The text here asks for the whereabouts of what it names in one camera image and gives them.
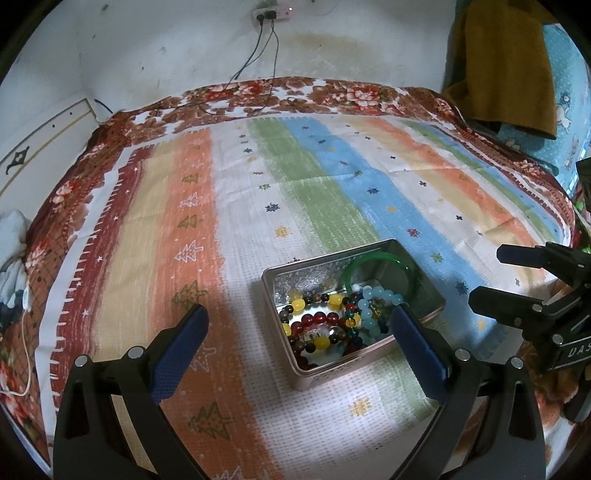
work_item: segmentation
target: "blue pillowcase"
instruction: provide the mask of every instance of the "blue pillowcase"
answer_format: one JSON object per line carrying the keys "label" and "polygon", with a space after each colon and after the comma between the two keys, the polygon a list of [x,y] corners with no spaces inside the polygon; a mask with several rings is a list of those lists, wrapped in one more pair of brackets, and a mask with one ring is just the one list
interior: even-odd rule
{"label": "blue pillowcase", "polygon": [[575,163],[585,158],[591,138],[591,78],[579,49],[560,25],[544,25],[554,93],[556,140],[547,140],[503,124],[498,137],[552,172],[571,196],[578,182]]}

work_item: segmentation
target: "towel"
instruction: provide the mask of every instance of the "towel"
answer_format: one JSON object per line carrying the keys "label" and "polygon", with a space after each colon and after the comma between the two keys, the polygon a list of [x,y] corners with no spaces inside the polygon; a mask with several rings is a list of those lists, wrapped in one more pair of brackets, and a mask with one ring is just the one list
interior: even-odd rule
{"label": "towel", "polygon": [[0,212],[0,339],[22,312],[22,297],[27,289],[22,262],[26,234],[27,219],[21,212]]}
{"label": "towel", "polygon": [[556,23],[535,0],[475,0],[458,19],[453,74],[444,96],[481,122],[556,138],[556,102],[542,26]]}

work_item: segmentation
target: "metal bolt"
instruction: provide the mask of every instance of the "metal bolt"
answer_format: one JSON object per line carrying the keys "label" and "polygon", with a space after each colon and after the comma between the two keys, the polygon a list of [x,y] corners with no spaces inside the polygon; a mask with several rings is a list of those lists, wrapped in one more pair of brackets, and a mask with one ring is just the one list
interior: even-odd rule
{"label": "metal bolt", "polygon": [[88,357],[86,355],[80,355],[76,357],[76,360],[74,360],[74,365],[77,367],[83,367],[86,365],[87,361]]}
{"label": "metal bolt", "polygon": [[144,354],[144,347],[133,346],[127,351],[127,356],[132,360],[136,360]]}
{"label": "metal bolt", "polygon": [[514,356],[511,359],[511,365],[513,365],[517,369],[523,368],[523,360],[518,356]]}
{"label": "metal bolt", "polygon": [[463,348],[459,348],[456,350],[456,358],[462,362],[466,362],[470,359],[470,352]]}

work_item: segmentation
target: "blue gripper pad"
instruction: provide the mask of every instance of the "blue gripper pad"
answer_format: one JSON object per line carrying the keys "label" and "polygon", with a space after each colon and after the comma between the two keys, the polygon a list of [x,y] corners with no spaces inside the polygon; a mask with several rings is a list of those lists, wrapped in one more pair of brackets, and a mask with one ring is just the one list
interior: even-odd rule
{"label": "blue gripper pad", "polygon": [[209,316],[205,307],[196,309],[187,319],[160,360],[152,369],[150,396],[158,405],[173,396],[191,360],[205,340],[209,328]]}
{"label": "blue gripper pad", "polygon": [[431,349],[415,321],[401,306],[392,310],[390,332],[398,341],[425,395],[440,404],[445,403],[447,369]]}

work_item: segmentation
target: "floral bedspread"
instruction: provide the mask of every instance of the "floral bedspread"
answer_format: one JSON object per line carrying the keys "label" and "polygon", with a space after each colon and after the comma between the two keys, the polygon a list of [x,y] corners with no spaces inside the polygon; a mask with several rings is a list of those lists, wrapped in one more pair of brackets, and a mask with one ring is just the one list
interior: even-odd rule
{"label": "floral bedspread", "polygon": [[[514,330],[472,314],[467,294],[483,284],[549,297],[544,273],[495,252],[572,242],[554,178],[429,90],[305,77],[270,87],[206,87],[115,114],[39,212],[23,318],[35,375],[28,397],[0,401],[46,458],[73,359],[148,344],[199,301],[210,333],[163,410],[212,478],[389,478],[434,408],[404,358],[294,392],[259,287],[267,267],[382,238],[446,297],[434,326],[452,345],[491,361],[519,347]],[[0,346],[2,388],[27,381],[18,333]],[[548,471],[573,430],[556,391],[538,389]]]}

